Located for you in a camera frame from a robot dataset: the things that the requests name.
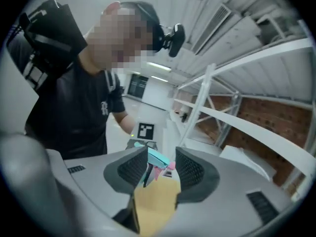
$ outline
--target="pink object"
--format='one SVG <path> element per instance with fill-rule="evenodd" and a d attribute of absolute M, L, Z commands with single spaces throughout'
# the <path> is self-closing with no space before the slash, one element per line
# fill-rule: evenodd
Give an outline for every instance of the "pink object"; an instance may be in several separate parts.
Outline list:
<path fill-rule="evenodd" d="M 167 166 L 167 169 L 170 169 L 170 170 L 175 170 L 176 168 L 176 162 L 173 161 L 171 162 L 168 166 Z M 157 181 L 160 173 L 163 171 L 162 168 L 158 168 L 158 167 L 154 167 L 154 171 L 155 171 L 155 180 Z"/>

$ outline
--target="black device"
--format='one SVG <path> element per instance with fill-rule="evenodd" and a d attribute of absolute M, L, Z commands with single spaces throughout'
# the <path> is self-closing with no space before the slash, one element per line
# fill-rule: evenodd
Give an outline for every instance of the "black device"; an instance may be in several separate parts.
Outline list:
<path fill-rule="evenodd" d="M 160 25 L 155 27 L 153 50 L 169 49 L 169 55 L 175 57 L 185 40 L 183 26 L 176 24 L 167 35 Z M 56 0 L 42 3 L 29 15 L 22 13 L 19 25 L 13 29 L 6 45 L 21 31 L 34 50 L 23 73 L 34 90 L 38 90 L 44 81 L 55 81 L 61 77 L 87 46 L 69 6 Z"/>

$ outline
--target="dark doorway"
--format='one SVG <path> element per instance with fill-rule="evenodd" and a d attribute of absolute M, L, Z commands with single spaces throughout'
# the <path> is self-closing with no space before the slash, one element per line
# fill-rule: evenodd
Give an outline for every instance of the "dark doorway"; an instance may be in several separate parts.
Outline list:
<path fill-rule="evenodd" d="M 129 84 L 129 88 L 127 92 L 128 95 L 131 95 L 137 98 L 142 98 L 147 81 L 148 81 L 147 77 L 132 74 L 132 78 L 130 80 L 130 84 Z"/>

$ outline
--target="black cap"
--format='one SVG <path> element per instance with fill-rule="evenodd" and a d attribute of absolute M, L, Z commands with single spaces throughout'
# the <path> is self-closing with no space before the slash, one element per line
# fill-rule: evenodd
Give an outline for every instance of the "black cap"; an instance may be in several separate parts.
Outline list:
<path fill-rule="evenodd" d="M 141 19 L 145 20 L 149 28 L 153 30 L 153 44 L 148 46 L 148 50 L 159 52 L 163 46 L 164 32 L 153 5 L 148 2 L 133 1 L 121 2 L 121 6 L 136 9 L 140 13 Z"/>

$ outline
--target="yellow surface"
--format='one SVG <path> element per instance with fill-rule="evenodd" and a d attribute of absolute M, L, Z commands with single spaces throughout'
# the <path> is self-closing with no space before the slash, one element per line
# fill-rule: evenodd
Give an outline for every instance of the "yellow surface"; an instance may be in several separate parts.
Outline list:
<path fill-rule="evenodd" d="M 145 188 L 135 189 L 136 213 L 141 236 L 152 236 L 167 223 L 175 211 L 178 193 L 180 183 L 162 176 Z"/>

